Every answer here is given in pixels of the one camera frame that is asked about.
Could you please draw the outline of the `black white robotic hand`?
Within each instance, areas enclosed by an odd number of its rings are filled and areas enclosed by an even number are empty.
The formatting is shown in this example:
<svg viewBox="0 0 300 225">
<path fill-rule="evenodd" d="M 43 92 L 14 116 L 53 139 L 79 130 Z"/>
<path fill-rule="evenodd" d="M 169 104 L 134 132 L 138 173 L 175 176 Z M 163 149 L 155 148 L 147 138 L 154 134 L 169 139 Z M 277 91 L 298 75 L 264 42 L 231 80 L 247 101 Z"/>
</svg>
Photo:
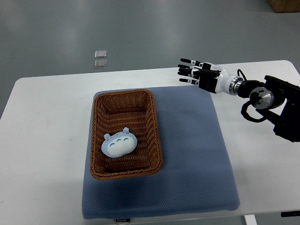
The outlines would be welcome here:
<svg viewBox="0 0 300 225">
<path fill-rule="evenodd" d="M 233 96 L 237 95 L 237 85 L 243 81 L 241 77 L 232 75 L 223 67 L 208 62 L 184 58 L 180 61 L 182 62 L 178 65 L 180 82 L 196 85 L 210 93 L 224 92 Z"/>
</svg>

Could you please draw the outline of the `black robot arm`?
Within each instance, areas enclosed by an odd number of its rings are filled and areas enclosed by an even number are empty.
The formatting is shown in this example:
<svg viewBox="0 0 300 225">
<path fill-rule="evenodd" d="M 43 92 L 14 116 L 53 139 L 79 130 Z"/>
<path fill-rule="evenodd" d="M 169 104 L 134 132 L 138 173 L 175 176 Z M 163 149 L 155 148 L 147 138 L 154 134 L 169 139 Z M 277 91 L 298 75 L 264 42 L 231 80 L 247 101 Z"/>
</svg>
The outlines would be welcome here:
<svg viewBox="0 0 300 225">
<path fill-rule="evenodd" d="M 234 84 L 233 92 L 249 100 L 242 106 L 241 115 L 248 121 L 260 123 L 265 120 L 273 125 L 275 135 L 291 142 L 300 141 L 300 88 L 276 77 L 266 75 L 265 83 L 242 79 Z"/>
</svg>

